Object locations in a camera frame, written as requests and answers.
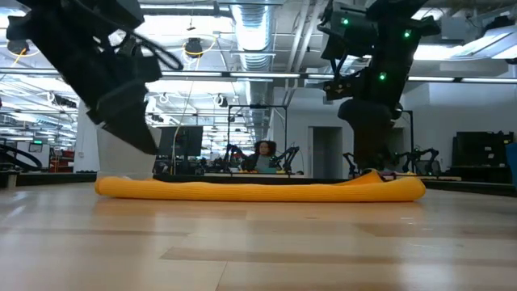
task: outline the ceiling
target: ceiling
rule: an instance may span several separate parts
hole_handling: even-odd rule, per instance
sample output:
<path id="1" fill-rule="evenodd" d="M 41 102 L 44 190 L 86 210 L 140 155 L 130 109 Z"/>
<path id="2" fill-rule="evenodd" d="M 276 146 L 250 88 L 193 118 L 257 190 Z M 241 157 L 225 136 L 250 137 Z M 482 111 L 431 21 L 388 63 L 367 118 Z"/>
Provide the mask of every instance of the ceiling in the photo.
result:
<path id="1" fill-rule="evenodd" d="M 232 10 L 229 9 L 229 3 L 256 3 L 264 2 L 259 0 L 228 0 L 219 1 L 221 11 L 227 15 Z M 356 5 L 369 5 L 371 1 L 353 1 L 348 3 Z M 147 5 L 145 11 L 149 14 L 145 17 L 145 23 L 142 24 L 137 32 L 154 40 L 167 50 L 181 57 L 186 69 L 185 70 L 203 70 L 203 71 L 239 71 L 243 70 L 242 64 L 242 38 L 236 36 L 236 27 L 233 19 L 229 17 L 213 17 L 201 16 L 203 13 L 199 11 L 207 11 L 211 9 L 212 2 L 203 1 L 171 1 L 171 0 L 153 0 L 141 1 L 142 5 Z M 301 39 L 310 35 L 307 47 L 302 48 L 302 41 L 295 49 L 296 57 L 303 59 L 300 61 L 299 71 L 307 69 L 315 69 L 318 71 L 326 70 L 327 61 L 320 59 L 319 55 L 322 50 L 322 34 L 314 27 L 309 28 L 311 18 L 316 10 L 316 15 L 322 11 L 326 1 L 320 0 L 292 0 L 292 1 L 269 1 L 269 3 L 283 3 L 283 5 L 272 6 L 272 27 L 270 48 L 262 51 L 262 55 L 271 56 L 270 71 L 285 72 L 289 71 L 288 63 L 292 55 L 292 44 L 295 40 L 296 30 L 299 25 L 304 26 Z M 303 6 L 308 5 L 307 17 L 304 21 L 298 23 L 301 17 Z M 473 1 L 442 1 L 431 0 L 426 7 L 419 11 L 415 18 L 422 18 L 424 15 L 433 15 L 436 19 L 444 15 L 463 17 L 465 13 L 470 13 L 476 8 L 478 15 L 487 12 L 508 7 L 515 4 L 515 1 L 482 1 L 477 0 L 476 5 Z M 0 9 L 0 67 L 14 68 L 52 68 L 52 65 L 45 57 L 38 53 L 38 49 L 34 46 L 30 47 L 28 56 L 20 57 L 13 55 L 6 49 L 5 28 L 7 25 L 7 15 L 22 15 L 19 4 L 16 1 L 4 1 L 4 5 Z M 174 9 L 156 9 L 153 5 L 175 5 Z M 185 9 L 181 6 L 188 6 L 190 14 L 185 13 Z M 193 12 L 192 6 L 205 6 L 204 10 Z M 116 33 L 112 36 L 112 42 L 119 42 L 123 33 Z M 189 38 L 200 38 L 204 55 L 197 60 L 186 57 L 183 52 L 183 45 Z M 250 34 L 249 42 L 254 41 L 253 35 Z M 351 61 L 347 66 L 347 70 L 359 70 L 365 66 L 368 61 L 357 59 Z M 504 70 L 504 61 L 481 60 L 476 62 L 456 62 L 454 65 L 448 65 L 447 61 L 415 61 L 412 72 L 418 75 L 477 75 L 477 76 L 498 76 Z M 48 136 L 54 139 L 54 146 L 73 148 L 75 133 L 77 132 L 77 108 L 63 108 L 56 105 L 53 100 L 58 95 L 67 100 L 75 102 L 79 105 L 79 98 L 74 91 L 60 78 L 55 77 L 33 77 L 28 75 L 12 74 L 0 76 L 0 96 L 3 102 L 3 108 L 0 111 L 0 137 L 7 137 L 11 140 L 30 138 L 34 136 Z M 272 86 L 284 86 L 283 83 L 271 84 Z M 149 93 L 147 99 L 149 101 L 148 112 L 153 113 L 155 118 L 148 116 L 148 122 L 155 126 L 167 125 L 204 125 L 205 138 L 204 146 L 207 149 L 217 152 L 222 150 L 227 141 L 227 114 L 228 108 L 222 108 L 218 103 L 221 98 L 226 98 L 230 105 L 247 105 L 250 103 L 249 84 L 247 80 L 232 80 L 220 82 L 204 82 L 204 81 L 178 81 L 178 80 L 160 80 L 148 84 Z M 314 110 L 326 110 L 332 108 L 323 105 L 322 98 L 318 92 L 315 92 L 314 99 L 308 99 L 311 95 L 299 89 L 293 97 L 293 108 L 296 110 L 298 103 L 303 103 L 303 108 L 314 108 Z M 272 103 L 281 104 L 281 98 L 272 98 Z M 264 119 L 265 122 L 261 126 L 267 124 L 267 120 L 271 112 L 269 111 L 252 111 L 243 109 L 236 115 L 236 120 L 232 123 L 230 135 L 231 143 L 241 146 L 250 146 L 256 139 L 258 126 L 256 119 Z"/>

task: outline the person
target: person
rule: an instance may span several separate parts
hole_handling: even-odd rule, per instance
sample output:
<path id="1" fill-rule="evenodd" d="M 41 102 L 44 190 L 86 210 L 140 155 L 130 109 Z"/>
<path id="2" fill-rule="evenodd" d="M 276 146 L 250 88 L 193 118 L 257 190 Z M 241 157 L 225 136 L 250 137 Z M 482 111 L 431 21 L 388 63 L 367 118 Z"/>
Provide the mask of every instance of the person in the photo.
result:
<path id="1" fill-rule="evenodd" d="M 243 170 L 257 171 L 261 174 L 276 174 L 276 167 L 270 167 L 271 158 L 276 153 L 274 141 L 258 141 L 254 145 L 255 153 L 243 163 Z"/>

